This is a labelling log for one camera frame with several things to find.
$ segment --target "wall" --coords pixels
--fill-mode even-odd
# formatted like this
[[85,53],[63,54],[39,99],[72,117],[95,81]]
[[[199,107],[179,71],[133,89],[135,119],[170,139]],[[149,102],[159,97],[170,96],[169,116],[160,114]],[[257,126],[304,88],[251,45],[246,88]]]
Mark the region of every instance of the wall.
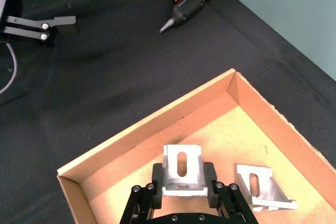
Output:
[[336,80],[336,0],[240,0]]

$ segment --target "bolt head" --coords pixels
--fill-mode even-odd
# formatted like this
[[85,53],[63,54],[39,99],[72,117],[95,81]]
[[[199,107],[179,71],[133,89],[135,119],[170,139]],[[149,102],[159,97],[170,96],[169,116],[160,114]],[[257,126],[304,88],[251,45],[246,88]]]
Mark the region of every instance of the bolt head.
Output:
[[222,188],[224,185],[222,182],[217,182],[216,187],[217,188]]
[[178,217],[177,215],[173,215],[173,216],[172,216],[172,221],[177,221],[178,218],[179,218],[179,217]]
[[152,183],[148,184],[148,185],[147,185],[147,189],[149,189],[149,190],[154,189],[154,185],[153,185]]
[[230,188],[231,188],[231,190],[237,190],[238,186],[236,184],[231,184]]
[[48,24],[46,24],[46,23],[42,24],[42,29],[43,30],[47,30],[48,28],[49,28]]
[[41,39],[41,40],[47,40],[47,39],[48,39],[48,35],[46,35],[46,34],[41,34],[40,39]]
[[198,219],[200,220],[200,221],[203,221],[203,220],[205,220],[205,215],[204,214],[200,214],[199,216],[198,216]]
[[134,186],[134,187],[133,187],[133,191],[134,191],[134,192],[138,192],[138,191],[140,191],[140,189],[141,189],[140,186]]

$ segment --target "gray cable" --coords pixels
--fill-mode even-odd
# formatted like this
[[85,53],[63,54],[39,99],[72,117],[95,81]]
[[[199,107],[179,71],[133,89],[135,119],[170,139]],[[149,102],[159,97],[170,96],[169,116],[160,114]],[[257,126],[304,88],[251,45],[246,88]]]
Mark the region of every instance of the gray cable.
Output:
[[16,74],[17,74],[17,61],[16,61],[14,50],[12,46],[10,45],[10,43],[6,43],[6,46],[8,47],[10,55],[12,55],[14,70],[13,70],[13,75],[11,79],[9,80],[9,82],[7,83],[7,85],[0,90],[0,94],[4,93],[13,84]]

